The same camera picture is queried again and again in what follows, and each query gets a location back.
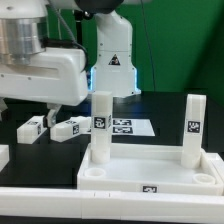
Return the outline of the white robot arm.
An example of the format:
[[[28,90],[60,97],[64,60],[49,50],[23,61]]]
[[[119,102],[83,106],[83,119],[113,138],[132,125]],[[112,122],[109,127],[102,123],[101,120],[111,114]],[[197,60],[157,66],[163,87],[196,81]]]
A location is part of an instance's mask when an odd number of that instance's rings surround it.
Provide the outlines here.
[[[6,98],[44,102],[47,125],[63,105],[76,106],[89,91],[115,97],[137,94],[131,62],[132,26],[116,13],[122,4],[140,0],[0,0],[0,119]],[[97,62],[87,86],[88,56],[76,40],[47,37],[47,9],[78,11],[95,18]]]

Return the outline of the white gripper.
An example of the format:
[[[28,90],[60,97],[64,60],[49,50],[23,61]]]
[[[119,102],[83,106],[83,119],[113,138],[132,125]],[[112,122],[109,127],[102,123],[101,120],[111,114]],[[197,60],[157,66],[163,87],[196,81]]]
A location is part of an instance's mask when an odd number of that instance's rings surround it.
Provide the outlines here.
[[[0,97],[48,103],[49,128],[61,105],[79,105],[88,95],[85,55],[80,49],[47,48],[29,65],[0,64]]]

